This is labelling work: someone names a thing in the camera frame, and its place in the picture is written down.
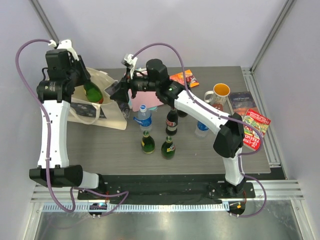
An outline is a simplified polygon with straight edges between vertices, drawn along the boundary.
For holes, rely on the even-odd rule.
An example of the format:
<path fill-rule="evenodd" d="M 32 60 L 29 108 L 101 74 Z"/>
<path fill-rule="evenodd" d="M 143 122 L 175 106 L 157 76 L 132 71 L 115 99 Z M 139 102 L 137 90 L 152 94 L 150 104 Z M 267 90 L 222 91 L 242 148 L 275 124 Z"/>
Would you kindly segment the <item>green glass bottle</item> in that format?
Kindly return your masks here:
<path fill-rule="evenodd" d="M 167 136 L 165 142 L 161 146 L 161 155 L 163 158 L 170 160 L 175 156 L 176 146 L 171 136 Z"/>
<path fill-rule="evenodd" d="M 155 151 L 155 141 L 147 130 L 143 131 L 141 149 L 145 154 L 152 154 Z"/>
<path fill-rule="evenodd" d="M 92 81 L 86 81 L 83 84 L 83 89 L 85 91 L 85 96 L 87 100 L 91 103 L 102 104 L 104 101 L 103 94 L 99 87 Z"/>

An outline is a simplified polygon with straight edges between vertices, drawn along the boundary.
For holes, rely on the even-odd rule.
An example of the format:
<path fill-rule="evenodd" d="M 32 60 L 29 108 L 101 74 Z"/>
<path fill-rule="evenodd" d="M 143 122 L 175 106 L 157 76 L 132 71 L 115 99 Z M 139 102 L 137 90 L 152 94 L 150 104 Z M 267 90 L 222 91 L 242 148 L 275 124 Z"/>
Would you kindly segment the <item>Pocari Sweat plastic bottle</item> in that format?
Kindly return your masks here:
<path fill-rule="evenodd" d="M 133 120 L 139 124 L 142 131 L 152 130 L 152 113 L 145 104 L 139 107 L 137 117 L 134 117 Z"/>

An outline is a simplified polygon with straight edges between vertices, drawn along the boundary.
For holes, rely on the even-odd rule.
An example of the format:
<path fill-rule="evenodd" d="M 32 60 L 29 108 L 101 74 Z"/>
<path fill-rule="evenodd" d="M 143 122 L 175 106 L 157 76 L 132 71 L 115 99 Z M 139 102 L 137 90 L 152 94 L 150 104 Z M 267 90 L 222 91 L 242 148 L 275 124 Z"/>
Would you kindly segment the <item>Coca-Cola glass bottle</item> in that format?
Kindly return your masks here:
<path fill-rule="evenodd" d="M 178 110 L 177 113 L 180 118 L 185 118 L 188 115 L 186 112 L 182 110 Z"/>
<path fill-rule="evenodd" d="M 166 116 L 165 132 L 168 136 L 174 136 L 178 131 L 178 111 L 176 108 L 171 108 Z"/>

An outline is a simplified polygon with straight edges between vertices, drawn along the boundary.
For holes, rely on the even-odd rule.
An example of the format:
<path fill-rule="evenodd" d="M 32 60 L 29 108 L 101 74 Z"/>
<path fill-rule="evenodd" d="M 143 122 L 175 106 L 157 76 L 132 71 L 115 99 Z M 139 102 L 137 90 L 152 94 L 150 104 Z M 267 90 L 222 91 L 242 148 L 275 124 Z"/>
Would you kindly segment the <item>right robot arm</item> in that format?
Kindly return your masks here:
<path fill-rule="evenodd" d="M 146 63 L 147 74 L 141 76 L 135 70 L 136 61 L 137 58 L 129 57 L 122 60 L 126 72 L 110 98 L 129 102 L 137 92 L 155 92 L 163 104 L 185 112 L 203 123 L 215 134 L 213 149 L 223 159 L 226 193 L 233 198 L 242 194 L 246 181 L 241 162 L 245 137 L 241 116 L 217 110 L 193 95 L 188 87 L 170 79 L 167 67 L 161 60 L 149 60 Z"/>

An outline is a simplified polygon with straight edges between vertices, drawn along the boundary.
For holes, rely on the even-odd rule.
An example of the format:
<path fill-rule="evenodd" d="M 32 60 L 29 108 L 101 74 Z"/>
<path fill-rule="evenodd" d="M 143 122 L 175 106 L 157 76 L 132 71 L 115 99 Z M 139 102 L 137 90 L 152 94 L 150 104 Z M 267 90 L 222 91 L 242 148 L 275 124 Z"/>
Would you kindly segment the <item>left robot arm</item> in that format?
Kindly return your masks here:
<path fill-rule="evenodd" d="M 67 152 L 67 122 L 75 88 L 91 81 L 82 57 L 71 48 L 56 48 L 45 54 L 48 79 L 37 88 L 42 116 L 41 150 L 29 178 L 47 188 L 87 189 L 100 200 L 107 192 L 101 174 L 89 173 L 81 165 L 70 165 Z"/>

